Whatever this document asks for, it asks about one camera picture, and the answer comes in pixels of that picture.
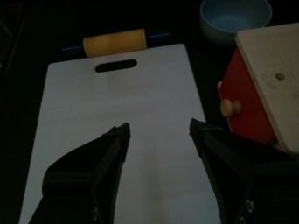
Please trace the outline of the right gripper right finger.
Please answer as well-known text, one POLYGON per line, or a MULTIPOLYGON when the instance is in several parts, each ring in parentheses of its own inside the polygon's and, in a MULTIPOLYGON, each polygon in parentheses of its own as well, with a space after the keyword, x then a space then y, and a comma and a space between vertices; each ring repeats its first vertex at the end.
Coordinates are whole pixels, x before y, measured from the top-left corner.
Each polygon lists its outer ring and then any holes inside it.
POLYGON ((299 224, 299 159, 195 119, 221 224, 299 224))

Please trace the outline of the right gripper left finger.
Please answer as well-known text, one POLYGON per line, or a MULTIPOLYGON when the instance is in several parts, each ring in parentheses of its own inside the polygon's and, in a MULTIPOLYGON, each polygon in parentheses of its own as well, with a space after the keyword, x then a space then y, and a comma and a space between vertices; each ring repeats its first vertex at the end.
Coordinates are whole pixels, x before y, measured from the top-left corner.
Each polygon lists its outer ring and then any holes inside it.
POLYGON ((50 164, 29 224, 113 224, 129 138, 125 123, 50 164))

